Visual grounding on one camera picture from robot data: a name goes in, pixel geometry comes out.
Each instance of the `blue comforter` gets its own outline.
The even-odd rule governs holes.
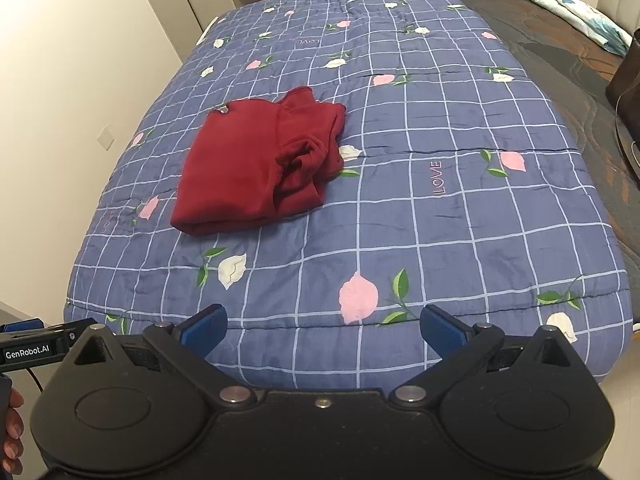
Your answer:
[[[326,204],[245,232],[173,229],[207,112],[301,85],[348,110],[346,169]],[[433,364],[415,320],[425,303],[512,334],[556,324],[597,377],[632,319],[622,256],[570,131],[459,0],[266,0],[212,25],[111,175],[65,319],[137,333],[211,303],[229,331],[210,361],[293,388],[389,391]]]

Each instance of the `screw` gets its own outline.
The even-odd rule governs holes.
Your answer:
[[[413,386],[412,384],[406,384],[400,386],[396,390],[396,398],[403,400],[404,402],[418,402],[423,400],[427,396],[427,392],[420,386]]]
[[[317,408],[325,409],[332,405],[331,399],[327,399],[326,397],[319,397],[316,399],[315,405]]]
[[[245,402],[251,397],[251,391],[244,386],[227,386],[220,390],[220,399],[225,402],[237,404],[238,402]]]

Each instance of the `red cloth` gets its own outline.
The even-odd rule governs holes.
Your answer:
[[[326,182],[343,166],[343,105],[299,87],[276,103],[226,108],[207,115],[186,157],[172,226],[190,235],[249,229],[324,203]]]

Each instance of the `brown leather handbag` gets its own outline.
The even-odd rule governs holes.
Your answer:
[[[620,152],[629,167],[631,176],[640,186],[640,153],[638,152],[638,144],[640,144],[640,28],[635,31],[631,47],[616,70],[611,83],[607,86],[605,94],[633,139],[631,142],[623,140],[618,130],[618,119],[616,118],[616,137],[620,145]]]

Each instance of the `finger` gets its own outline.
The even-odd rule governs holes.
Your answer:
[[[7,440],[4,441],[4,454],[7,458],[14,460],[16,458],[20,458],[22,453],[24,452],[24,446],[20,440],[15,440],[14,438],[7,437]]]
[[[11,395],[9,396],[9,406],[12,408],[20,408],[24,404],[24,397],[15,388],[11,389]]]
[[[4,418],[6,432],[13,438],[20,438],[24,433],[24,423],[22,417],[13,408],[6,410],[6,416]]]
[[[19,475],[22,473],[22,462],[20,462],[19,460],[11,460],[9,458],[3,458],[2,468],[8,473]]]

